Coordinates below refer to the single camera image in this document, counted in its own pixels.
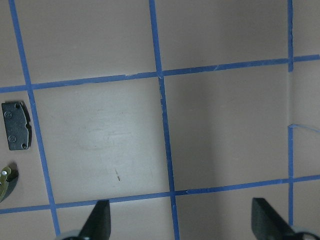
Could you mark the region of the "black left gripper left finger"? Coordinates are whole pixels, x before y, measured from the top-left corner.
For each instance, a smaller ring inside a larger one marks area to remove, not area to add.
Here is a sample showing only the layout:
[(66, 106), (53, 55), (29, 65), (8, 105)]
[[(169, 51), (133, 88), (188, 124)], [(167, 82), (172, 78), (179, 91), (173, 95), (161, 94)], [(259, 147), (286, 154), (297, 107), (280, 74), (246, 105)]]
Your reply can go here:
[(109, 240), (111, 236), (111, 210), (109, 200), (99, 200), (81, 231), (80, 240)]

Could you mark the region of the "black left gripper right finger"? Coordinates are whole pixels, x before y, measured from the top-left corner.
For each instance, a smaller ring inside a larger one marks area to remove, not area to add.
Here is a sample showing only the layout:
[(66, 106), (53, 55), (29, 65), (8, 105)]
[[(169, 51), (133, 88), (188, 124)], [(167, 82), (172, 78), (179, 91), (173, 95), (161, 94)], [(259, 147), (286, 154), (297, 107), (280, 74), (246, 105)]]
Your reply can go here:
[(265, 198), (251, 202), (251, 230), (257, 240), (295, 240), (296, 233)]

